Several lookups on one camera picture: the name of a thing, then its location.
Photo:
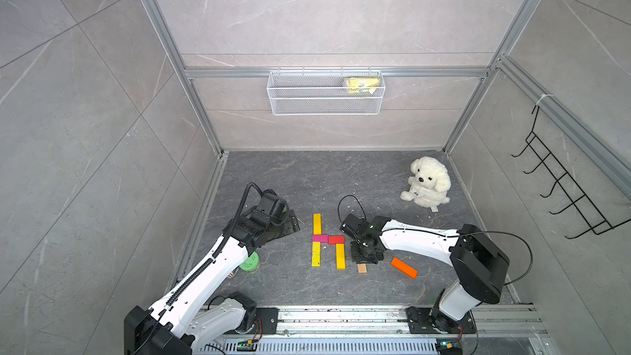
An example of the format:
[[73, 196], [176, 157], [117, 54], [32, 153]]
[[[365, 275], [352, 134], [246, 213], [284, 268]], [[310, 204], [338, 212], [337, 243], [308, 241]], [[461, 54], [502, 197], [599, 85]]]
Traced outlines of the red block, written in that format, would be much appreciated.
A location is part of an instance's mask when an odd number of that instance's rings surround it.
[[328, 244], [338, 245], [345, 244], [346, 238], [343, 235], [328, 236]]

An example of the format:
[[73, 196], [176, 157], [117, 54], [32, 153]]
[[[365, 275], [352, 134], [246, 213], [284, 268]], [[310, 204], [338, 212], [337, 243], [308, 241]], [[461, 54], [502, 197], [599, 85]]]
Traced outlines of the orange block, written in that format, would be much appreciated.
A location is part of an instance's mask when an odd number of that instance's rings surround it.
[[418, 275], [418, 271], [414, 269], [412, 266], [406, 264], [401, 261], [399, 258], [394, 257], [391, 261], [391, 266], [393, 266], [397, 271], [405, 274], [410, 279], [416, 279]]

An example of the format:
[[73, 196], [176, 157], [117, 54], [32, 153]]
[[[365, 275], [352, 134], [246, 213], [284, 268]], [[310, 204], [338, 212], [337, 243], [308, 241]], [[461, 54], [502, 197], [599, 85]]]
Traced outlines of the magenta block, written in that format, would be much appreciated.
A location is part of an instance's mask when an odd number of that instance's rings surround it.
[[328, 235], [323, 235], [323, 234], [314, 234], [312, 236], [312, 241], [314, 243], [328, 243], [329, 242], [329, 236]]

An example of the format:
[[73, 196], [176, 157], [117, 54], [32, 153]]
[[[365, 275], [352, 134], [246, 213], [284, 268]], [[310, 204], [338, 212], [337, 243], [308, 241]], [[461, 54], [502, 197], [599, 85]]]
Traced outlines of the lime yellow long block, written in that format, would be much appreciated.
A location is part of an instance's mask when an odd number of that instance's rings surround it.
[[321, 263], [321, 243], [312, 243], [312, 267], [320, 267]]

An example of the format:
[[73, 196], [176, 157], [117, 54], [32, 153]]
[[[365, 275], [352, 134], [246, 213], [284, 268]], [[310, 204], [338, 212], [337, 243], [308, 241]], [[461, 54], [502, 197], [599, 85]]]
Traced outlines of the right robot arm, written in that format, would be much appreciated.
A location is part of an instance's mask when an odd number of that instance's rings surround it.
[[387, 251], [407, 251], [443, 262], [452, 267], [457, 280], [440, 292], [432, 307], [405, 309], [409, 330], [423, 334], [429, 330], [442, 335], [469, 335], [478, 332], [473, 309], [483, 303], [497, 304], [503, 288], [525, 278], [532, 270], [534, 256], [526, 240], [513, 233], [500, 232], [521, 241], [527, 248], [529, 264], [516, 279], [506, 279], [510, 259], [489, 237], [490, 230], [475, 225], [460, 229], [435, 229], [407, 225], [398, 220], [366, 215], [338, 216], [340, 231], [350, 237], [351, 258], [360, 264], [376, 265]]

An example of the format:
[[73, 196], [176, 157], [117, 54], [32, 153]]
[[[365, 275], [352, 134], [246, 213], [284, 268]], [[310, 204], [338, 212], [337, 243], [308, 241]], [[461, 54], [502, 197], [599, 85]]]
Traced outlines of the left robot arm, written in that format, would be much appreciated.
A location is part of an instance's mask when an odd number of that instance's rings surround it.
[[234, 293], [214, 304], [211, 296], [258, 248], [299, 229], [286, 200], [249, 182], [235, 216], [196, 267], [150, 307], [126, 315], [123, 352], [192, 354], [225, 333], [260, 335], [255, 301]]

